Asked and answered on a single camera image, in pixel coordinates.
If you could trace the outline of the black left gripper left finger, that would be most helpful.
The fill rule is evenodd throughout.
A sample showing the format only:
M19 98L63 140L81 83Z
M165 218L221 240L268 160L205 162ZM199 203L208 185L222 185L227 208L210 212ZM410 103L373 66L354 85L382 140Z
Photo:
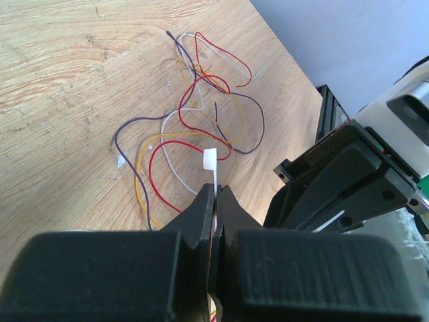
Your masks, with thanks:
M215 190L159 231L32 237L1 290L2 321L208 321Z

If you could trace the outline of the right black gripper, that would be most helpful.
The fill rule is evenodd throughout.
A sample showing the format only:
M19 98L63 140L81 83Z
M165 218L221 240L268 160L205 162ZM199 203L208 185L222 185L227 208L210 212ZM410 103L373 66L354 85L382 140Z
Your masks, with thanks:
M285 184L273 198L284 229L342 233L402 207L422 214L421 175L358 123L341 125L275 173Z

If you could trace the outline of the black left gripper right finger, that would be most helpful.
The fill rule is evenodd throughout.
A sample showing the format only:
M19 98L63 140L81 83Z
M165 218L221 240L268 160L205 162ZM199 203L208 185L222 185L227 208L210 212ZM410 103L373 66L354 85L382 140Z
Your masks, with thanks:
M421 321L399 252L361 234L263 228L226 186L219 321Z

